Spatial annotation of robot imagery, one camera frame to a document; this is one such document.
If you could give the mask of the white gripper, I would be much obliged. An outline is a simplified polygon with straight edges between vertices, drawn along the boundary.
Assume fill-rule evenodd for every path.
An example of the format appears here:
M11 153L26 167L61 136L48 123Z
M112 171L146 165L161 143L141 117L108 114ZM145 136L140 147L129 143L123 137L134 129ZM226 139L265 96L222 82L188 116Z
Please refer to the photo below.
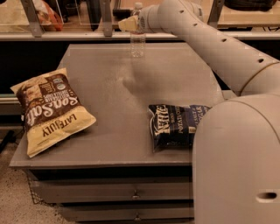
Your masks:
M143 32L158 33L163 32L158 18L159 5L150 5L141 9L139 16L131 16L118 22L122 32L136 32L139 26Z

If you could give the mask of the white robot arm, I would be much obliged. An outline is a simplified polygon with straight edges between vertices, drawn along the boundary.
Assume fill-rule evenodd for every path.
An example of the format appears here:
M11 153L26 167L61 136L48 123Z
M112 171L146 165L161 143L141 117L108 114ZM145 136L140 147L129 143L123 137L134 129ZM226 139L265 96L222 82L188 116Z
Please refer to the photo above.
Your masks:
M202 22L188 0L163 0L118 25L184 40L235 93L195 133L195 224L280 224L280 62Z

